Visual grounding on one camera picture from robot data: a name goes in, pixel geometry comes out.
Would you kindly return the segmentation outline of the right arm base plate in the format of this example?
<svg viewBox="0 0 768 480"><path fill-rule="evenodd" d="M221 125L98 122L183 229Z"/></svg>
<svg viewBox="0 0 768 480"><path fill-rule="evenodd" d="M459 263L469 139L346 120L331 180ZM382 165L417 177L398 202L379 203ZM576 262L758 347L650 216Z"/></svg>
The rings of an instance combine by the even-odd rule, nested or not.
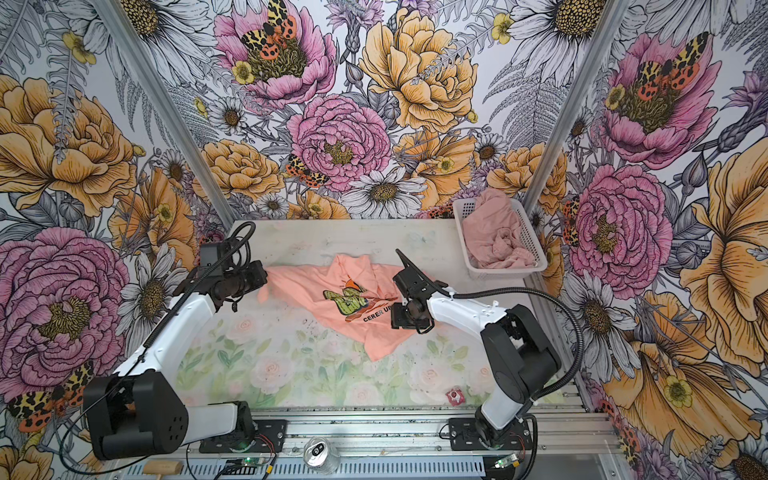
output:
<svg viewBox="0 0 768 480"><path fill-rule="evenodd" d="M447 435L453 451L531 450L532 429L522 419L514 419L503 429L495 429L480 418L450 418Z"/></svg>

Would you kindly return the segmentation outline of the white plastic laundry basket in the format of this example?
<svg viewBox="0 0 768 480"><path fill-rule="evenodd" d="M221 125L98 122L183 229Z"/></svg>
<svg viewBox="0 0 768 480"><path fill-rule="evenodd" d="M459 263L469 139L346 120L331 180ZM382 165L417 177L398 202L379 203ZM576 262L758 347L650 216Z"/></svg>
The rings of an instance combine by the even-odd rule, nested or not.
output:
<svg viewBox="0 0 768 480"><path fill-rule="evenodd" d="M549 262L523 205L501 196L455 200L459 242L471 278L524 279L543 272Z"/></svg>

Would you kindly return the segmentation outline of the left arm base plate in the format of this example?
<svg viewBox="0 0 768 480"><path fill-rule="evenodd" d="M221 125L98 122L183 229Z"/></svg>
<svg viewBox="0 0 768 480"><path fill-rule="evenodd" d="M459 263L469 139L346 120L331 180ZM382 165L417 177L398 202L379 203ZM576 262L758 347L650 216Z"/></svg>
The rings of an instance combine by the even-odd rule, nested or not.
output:
<svg viewBox="0 0 768 480"><path fill-rule="evenodd" d="M284 419L256 419L244 431L202 440L199 452L225 453L281 453L286 440L288 422Z"/></svg>

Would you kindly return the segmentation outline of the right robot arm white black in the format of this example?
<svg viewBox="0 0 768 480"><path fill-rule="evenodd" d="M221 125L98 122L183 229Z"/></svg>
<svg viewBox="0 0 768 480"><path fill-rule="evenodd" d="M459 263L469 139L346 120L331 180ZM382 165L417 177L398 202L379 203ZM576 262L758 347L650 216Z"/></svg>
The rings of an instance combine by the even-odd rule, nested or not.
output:
<svg viewBox="0 0 768 480"><path fill-rule="evenodd" d="M484 304L484 297L523 293L511 287L460 294L432 280L402 251L396 252L403 269L393 281L402 300L391 307L394 329L423 335L437 323L452 325L478 339L484 347L495 390L477 409L475 425L480 442L500 448L507 434L523 422L533 403L567 385L573 372L554 376L562 361L533 312L522 304L503 308Z"/></svg>

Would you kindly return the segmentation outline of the peach graphic t-shirt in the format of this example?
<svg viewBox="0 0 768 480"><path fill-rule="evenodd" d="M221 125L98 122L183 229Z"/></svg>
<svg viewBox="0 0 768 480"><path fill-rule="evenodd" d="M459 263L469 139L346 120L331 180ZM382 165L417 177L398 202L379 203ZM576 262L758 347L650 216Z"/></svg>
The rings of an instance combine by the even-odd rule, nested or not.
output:
<svg viewBox="0 0 768 480"><path fill-rule="evenodd" d="M258 299L304 308L322 326L362 343L369 359L378 361L416 334L391 325L391 309L402 302L394 276L402 269L346 254L325 266L271 266Z"/></svg>

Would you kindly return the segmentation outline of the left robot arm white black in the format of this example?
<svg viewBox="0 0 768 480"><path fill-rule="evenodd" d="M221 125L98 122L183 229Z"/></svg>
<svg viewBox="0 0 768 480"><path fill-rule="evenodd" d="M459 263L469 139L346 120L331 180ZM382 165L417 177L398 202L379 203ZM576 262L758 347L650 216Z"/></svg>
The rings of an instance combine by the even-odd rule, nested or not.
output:
<svg viewBox="0 0 768 480"><path fill-rule="evenodd" d="M243 237L209 246L204 264L177 289L169 311L113 374L84 390L84 414L102 461L169 454L198 441L248 444L256 430L244 401L188 406L177 373L203 327L225 304L236 305L267 283Z"/></svg>

